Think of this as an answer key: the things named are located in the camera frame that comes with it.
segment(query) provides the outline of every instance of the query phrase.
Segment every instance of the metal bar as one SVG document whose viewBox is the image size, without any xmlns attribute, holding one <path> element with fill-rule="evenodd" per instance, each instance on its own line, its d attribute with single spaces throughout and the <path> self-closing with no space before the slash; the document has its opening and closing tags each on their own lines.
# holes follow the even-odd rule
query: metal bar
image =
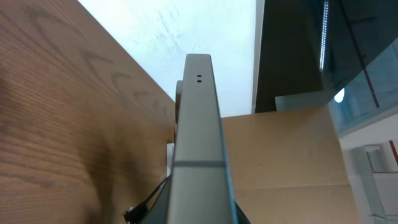
<svg viewBox="0 0 398 224">
<path fill-rule="evenodd" d="M 237 223 L 210 55 L 188 54 L 167 223 Z"/>
</svg>

